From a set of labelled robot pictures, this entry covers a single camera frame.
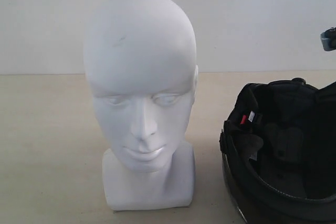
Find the white mannequin head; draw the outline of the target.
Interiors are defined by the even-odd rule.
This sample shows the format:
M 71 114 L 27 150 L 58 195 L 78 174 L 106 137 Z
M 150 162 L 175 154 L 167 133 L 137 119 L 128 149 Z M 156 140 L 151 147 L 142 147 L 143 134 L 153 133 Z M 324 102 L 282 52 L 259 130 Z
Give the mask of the white mannequin head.
M 102 158 L 108 206 L 189 206 L 195 158 L 185 133 L 198 66 L 185 12 L 172 0 L 109 0 L 88 25 L 83 61 L 109 145 Z

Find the black helmet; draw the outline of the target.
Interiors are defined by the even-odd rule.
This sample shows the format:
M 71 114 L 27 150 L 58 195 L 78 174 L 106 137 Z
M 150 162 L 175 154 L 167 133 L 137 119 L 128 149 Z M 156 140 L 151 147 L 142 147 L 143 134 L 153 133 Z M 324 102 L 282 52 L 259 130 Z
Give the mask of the black helmet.
M 335 84 L 248 83 L 220 133 L 244 223 L 335 223 Z

